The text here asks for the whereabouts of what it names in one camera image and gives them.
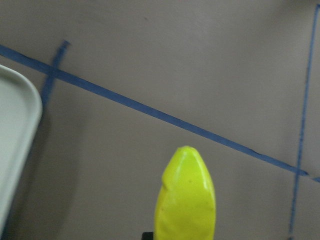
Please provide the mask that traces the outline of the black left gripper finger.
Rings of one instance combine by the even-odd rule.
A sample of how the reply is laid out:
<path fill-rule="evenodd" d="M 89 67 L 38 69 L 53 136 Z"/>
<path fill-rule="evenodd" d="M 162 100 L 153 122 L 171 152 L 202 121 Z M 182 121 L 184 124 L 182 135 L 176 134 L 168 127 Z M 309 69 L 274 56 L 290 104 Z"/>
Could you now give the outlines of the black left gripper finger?
<path fill-rule="evenodd" d="M 141 240 L 153 240 L 153 232 L 143 232 Z"/>

